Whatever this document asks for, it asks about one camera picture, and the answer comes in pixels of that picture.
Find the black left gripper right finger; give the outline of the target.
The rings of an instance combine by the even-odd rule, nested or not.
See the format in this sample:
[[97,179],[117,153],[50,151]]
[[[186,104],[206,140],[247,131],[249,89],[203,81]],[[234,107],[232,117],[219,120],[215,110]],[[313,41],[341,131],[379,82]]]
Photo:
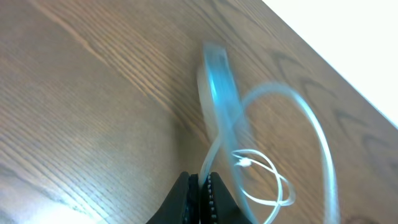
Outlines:
[[200,223],[251,224],[216,172],[208,175],[200,191]]

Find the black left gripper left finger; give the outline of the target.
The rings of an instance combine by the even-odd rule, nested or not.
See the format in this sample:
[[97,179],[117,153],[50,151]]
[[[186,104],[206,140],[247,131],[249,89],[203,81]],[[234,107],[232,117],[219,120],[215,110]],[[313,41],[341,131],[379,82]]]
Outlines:
[[198,174],[182,172],[147,224],[199,224]]

